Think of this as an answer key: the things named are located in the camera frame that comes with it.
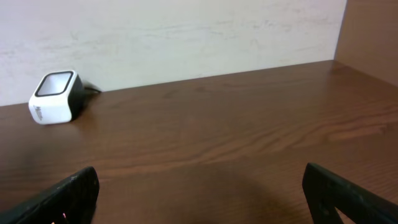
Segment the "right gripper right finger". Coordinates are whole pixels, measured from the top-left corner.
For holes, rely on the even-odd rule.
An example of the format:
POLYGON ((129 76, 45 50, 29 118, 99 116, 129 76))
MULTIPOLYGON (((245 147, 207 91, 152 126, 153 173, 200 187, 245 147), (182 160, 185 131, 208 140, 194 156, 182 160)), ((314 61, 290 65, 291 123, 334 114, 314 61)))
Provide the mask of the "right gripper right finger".
POLYGON ((397 224, 397 205, 308 163, 302 188, 314 223, 342 223, 342 212, 355 223, 397 224))

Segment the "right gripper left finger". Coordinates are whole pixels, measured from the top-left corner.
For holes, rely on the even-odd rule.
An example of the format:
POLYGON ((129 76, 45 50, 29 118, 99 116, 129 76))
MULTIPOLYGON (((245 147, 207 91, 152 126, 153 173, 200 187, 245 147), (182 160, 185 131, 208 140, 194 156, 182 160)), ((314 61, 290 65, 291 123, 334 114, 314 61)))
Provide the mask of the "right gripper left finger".
POLYGON ((35 197, 1 212, 1 223, 91 223, 99 189, 94 167, 86 167, 35 197))

